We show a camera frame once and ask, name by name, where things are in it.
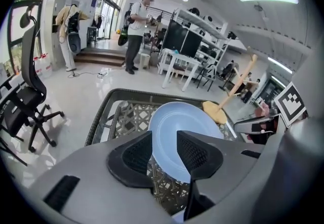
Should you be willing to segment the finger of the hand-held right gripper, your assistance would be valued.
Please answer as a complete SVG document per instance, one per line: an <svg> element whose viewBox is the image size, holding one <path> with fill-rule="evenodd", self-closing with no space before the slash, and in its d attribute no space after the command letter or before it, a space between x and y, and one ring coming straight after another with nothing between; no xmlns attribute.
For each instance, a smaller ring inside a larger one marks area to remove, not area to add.
<svg viewBox="0 0 324 224"><path fill-rule="evenodd" d="M265 134L277 131L280 114L272 117L255 117L234 124L234 131L244 134Z"/></svg>

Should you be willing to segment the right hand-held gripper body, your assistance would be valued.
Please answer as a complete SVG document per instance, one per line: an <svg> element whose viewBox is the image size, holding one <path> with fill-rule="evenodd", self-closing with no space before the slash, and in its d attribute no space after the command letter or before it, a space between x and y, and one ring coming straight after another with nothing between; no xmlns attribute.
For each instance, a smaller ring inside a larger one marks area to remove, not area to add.
<svg viewBox="0 0 324 224"><path fill-rule="evenodd" d="M293 82L290 82L284 90L275 97L274 102L287 127L296 119L300 118L306 111L305 104Z"/></svg>

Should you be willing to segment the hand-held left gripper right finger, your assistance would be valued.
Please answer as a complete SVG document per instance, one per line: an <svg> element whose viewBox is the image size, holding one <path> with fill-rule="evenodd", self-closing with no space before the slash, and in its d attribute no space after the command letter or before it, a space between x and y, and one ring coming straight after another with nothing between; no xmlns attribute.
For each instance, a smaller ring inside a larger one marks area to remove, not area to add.
<svg viewBox="0 0 324 224"><path fill-rule="evenodd" d="M308 118L265 145L177 132L190 173L185 224L311 224L323 216L323 121Z"/></svg>

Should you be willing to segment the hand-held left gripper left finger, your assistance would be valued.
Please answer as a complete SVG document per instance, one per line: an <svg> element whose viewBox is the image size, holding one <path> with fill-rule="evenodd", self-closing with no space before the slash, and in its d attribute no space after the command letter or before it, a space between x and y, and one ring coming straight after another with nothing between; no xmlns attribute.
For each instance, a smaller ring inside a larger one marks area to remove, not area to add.
<svg viewBox="0 0 324 224"><path fill-rule="evenodd" d="M147 176L152 133L88 145L43 173L26 197L48 224L176 224Z"/></svg>

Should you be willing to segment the blue big plate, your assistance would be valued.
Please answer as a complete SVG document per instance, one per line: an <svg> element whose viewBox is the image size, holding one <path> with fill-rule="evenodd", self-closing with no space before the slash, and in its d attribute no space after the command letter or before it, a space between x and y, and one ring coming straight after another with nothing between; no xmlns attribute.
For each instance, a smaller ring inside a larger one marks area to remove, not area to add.
<svg viewBox="0 0 324 224"><path fill-rule="evenodd" d="M159 167L173 179L190 183L190 174L177 152L177 131L192 131L223 139L216 123L202 109L185 102L169 102L152 115L152 155Z"/></svg>
<svg viewBox="0 0 324 224"><path fill-rule="evenodd" d="M186 208L172 215L172 219L179 224L183 224L187 220Z"/></svg>

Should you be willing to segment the wooden mug tree stand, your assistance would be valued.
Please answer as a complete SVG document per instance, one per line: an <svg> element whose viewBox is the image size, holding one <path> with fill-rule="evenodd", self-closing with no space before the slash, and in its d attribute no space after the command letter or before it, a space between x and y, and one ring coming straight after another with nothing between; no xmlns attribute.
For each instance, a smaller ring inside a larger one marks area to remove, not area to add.
<svg viewBox="0 0 324 224"><path fill-rule="evenodd" d="M246 69L244 72L239 75L239 72L234 68L234 71L239 76L237 82L233 86L233 88L227 93L227 96L222 100L220 104L215 104L211 101L205 101L202 103L204 112L211 117L211 119L217 123L217 124L225 124L227 122L227 116L223 110L224 105L230 101L230 99L234 96L237 96L236 92L238 88L241 86L242 83L251 83L251 84L258 84L254 81L248 81L246 80L246 77L248 76L251 69L254 67L258 56L252 52L252 49L250 46L247 47L247 51L250 55L250 62L248 63Z"/></svg>

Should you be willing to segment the black and white chair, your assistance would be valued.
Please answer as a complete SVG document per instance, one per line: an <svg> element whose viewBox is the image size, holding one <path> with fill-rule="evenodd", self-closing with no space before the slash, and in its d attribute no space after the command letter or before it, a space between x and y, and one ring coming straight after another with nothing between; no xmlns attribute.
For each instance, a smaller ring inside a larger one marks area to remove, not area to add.
<svg viewBox="0 0 324 224"><path fill-rule="evenodd" d="M209 63L209 64L206 64L201 72L199 73L198 75L198 85L197 85L197 88L200 86L201 82L202 82L202 79L205 78L206 81L205 83L202 85L202 86L205 86L207 83L210 83L209 85L209 88L208 88L208 91L210 90L213 82L215 81L216 79L216 75L217 75L217 66L215 63Z"/></svg>

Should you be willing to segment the dark wicker glass-top table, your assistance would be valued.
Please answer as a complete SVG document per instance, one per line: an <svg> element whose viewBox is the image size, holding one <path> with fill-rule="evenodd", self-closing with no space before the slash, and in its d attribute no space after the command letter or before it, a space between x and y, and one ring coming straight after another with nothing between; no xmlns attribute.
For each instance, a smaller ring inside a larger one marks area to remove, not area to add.
<svg viewBox="0 0 324 224"><path fill-rule="evenodd" d="M168 102L186 102L198 108L203 101L194 98L116 88L104 98L90 127L85 145L119 138L132 132L147 131L153 113ZM147 175L153 182L153 196L159 205L173 215L186 206L189 184L168 176L151 158Z"/></svg>

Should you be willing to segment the wooden stool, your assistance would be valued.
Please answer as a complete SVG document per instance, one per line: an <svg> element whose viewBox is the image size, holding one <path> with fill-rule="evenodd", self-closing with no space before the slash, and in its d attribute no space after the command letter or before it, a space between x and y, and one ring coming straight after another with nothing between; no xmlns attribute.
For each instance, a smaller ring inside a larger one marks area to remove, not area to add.
<svg viewBox="0 0 324 224"><path fill-rule="evenodd" d="M171 77L177 78L180 74L181 78L180 78L179 83L181 83L185 76L186 69L187 69L187 66L181 66L180 64L174 64Z"/></svg>

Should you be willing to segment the white table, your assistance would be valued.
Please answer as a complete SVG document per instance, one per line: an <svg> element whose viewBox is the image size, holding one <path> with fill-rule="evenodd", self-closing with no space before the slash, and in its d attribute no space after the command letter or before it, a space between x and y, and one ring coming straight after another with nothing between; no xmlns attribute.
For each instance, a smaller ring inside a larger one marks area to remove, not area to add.
<svg viewBox="0 0 324 224"><path fill-rule="evenodd" d="M167 86L169 80L171 79L172 72L173 72L173 69L174 69L174 64L176 63L176 61L186 62L188 65L192 65L192 69L189 71L189 75L187 77L187 80L186 80L186 82L184 83L184 85L182 87L182 92L185 92L188 85L189 85L189 83L190 83L190 81L191 81L191 79L193 78L196 70L201 65L201 63L198 60L194 59L194 58L187 57L187 56L182 55L182 54L178 54L175 51L172 51L170 49L163 49L161 51L161 53L162 53L161 61L160 61L159 66L158 66L158 73L159 74L162 74L163 70L166 67L167 57L169 55L171 56L171 61L170 61L170 64L168 65L167 73L166 73L165 79L163 81L162 88L165 88Z"/></svg>

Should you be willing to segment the black monitor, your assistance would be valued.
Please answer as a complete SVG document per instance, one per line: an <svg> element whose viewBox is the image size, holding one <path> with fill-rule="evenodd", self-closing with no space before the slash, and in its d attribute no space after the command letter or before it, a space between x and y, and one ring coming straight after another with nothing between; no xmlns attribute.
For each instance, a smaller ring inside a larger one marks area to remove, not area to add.
<svg viewBox="0 0 324 224"><path fill-rule="evenodd" d="M201 35L189 31L183 42L180 54L194 58L201 44L201 40Z"/></svg>
<svg viewBox="0 0 324 224"><path fill-rule="evenodd" d="M188 29L174 20L171 20L163 41L163 49L177 50L179 53L185 53L185 39Z"/></svg>

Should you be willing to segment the white shelf rack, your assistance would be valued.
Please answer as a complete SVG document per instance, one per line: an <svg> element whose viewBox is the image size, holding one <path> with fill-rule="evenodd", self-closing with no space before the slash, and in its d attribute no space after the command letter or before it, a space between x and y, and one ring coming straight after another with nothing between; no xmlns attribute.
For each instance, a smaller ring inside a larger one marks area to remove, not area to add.
<svg viewBox="0 0 324 224"><path fill-rule="evenodd" d="M210 21L204 20L189 10L175 9L172 19L188 31L201 36L201 43L215 53L215 57L210 55L209 60L214 59L216 66L219 66L229 42L221 30L217 29Z"/></svg>

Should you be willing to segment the wooden step platform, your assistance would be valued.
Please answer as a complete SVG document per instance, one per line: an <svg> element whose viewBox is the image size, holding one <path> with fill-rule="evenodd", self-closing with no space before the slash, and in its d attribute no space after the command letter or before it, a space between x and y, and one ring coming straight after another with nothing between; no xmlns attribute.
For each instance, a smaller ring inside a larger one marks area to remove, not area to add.
<svg viewBox="0 0 324 224"><path fill-rule="evenodd" d="M117 53L101 51L81 51L75 57L75 62L92 63L121 67L124 64L125 57Z"/></svg>

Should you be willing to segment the white trash bin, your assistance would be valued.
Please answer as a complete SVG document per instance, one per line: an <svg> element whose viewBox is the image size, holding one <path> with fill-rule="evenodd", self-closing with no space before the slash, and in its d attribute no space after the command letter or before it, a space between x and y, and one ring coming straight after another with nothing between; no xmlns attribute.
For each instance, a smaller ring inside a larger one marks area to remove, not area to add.
<svg viewBox="0 0 324 224"><path fill-rule="evenodd" d="M146 69L149 68L149 62L150 62L150 55L146 53L141 53L140 54L140 68L141 69Z"/></svg>

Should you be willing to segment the black office chair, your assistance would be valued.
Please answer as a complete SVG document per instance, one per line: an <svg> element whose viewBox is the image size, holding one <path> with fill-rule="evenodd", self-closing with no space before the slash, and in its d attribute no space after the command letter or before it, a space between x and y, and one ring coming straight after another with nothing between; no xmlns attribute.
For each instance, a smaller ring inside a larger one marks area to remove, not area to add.
<svg viewBox="0 0 324 224"><path fill-rule="evenodd" d="M33 59L35 38L39 30L37 20L31 14L34 6L34 3L28 6L20 19L21 28L26 28L30 22L33 22L33 26L24 33L22 38L21 76L23 85L11 87L0 99L0 107L4 109L4 121L8 134L15 137L23 125L32 127L28 144L28 150L32 153L35 153L33 141L38 130L49 145L52 147L57 145L47 135L43 123L55 116L65 117L62 111L45 115L45 110L50 109L48 104L45 104L41 110L37 108L45 101L47 89L36 73Z"/></svg>

